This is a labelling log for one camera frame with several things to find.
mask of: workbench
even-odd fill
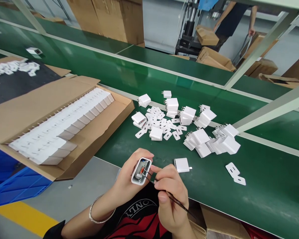
[[[0,8],[0,17],[16,24],[33,28],[18,12]],[[82,32],[57,23],[40,20],[49,34],[95,47],[133,60],[156,66],[147,67],[128,60],[118,59],[73,45],[64,40],[42,36],[36,32],[0,22],[0,49],[32,59],[25,48],[38,47],[45,64],[70,69],[73,74],[101,80],[101,83],[132,95],[149,94],[153,102],[163,103],[161,91],[171,90],[179,106],[198,109],[206,104],[217,114],[217,123],[235,123],[267,103],[231,91],[224,91],[185,77],[166,72],[170,70],[224,85],[231,72],[186,61],[127,43]],[[242,77],[235,89],[268,99],[276,99],[289,89],[250,77]],[[136,106],[135,111],[145,113]],[[195,129],[192,124],[189,130]],[[207,127],[211,135],[213,128]],[[139,131],[131,118],[117,129],[96,156],[121,167],[139,147],[151,151],[154,164],[164,167],[174,158],[187,157],[193,169],[181,177],[189,197],[205,205],[236,217],[285,239],[299,239],[299,157],[237,136],[241,148],[235,155],[211,154],[204,159],[184,145],[184,135],[179,141],[151,141],[148,135],[135,137]],[[299,112],[289,112],[247,131],[252,135],[271,140],[299,150]],[[225,169],[233,162],[246,179],[246,186],[234,183]]]

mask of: machine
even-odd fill
[[[207,11],[209,12],[207,16],[208,19],[214,21],[218,20],[225,3],[226,0],[190,0],[188,2],[184,12],[183,21],[186,13],[188,20],[185,22],[182,34],[180,33],[181,38],[177,41],[175,55],[178,55],[179,52],[190,55],[199,54],[203,46],[197,39],[195,39],[195,37],[193,37],[196,14],[200,16],[203,11]]]

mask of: tweezers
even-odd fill
[[[155,185],[155,183],[154,182],[152,182],[151,180],[149,180],[144,174],[142,174],[149,182],[151,182],[153,185]],[[169,196],[169,198],[174,202],[174,203],[176,203],[177,205],[179,205],[182,209],[184,209],[187,213],[189,213],[193,218],[195,218],[195,219],[197,219],[187,208],[185,208],[184,207],[184,205],[180,202],[180,201],[178,201],[175,197],[174,197],[174,195],[173,194],[171,194],[170,192],[168,192],[168,191],[166,191],[166,190],[161,190],[161,191],[165,191],[166,193],[167,193],[167,195]]]

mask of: factory floor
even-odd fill
[[[109,190],[118,171],[117,166],[93,157],[75,179],[54,182],[35,198],[3,206],[0,239],[42,238],[51,226],[68,221]]]

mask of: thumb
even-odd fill
[[[158,216],[161,221],[170,221],[173,217],[172,205],[166,192],[160,191],[158,193]]]

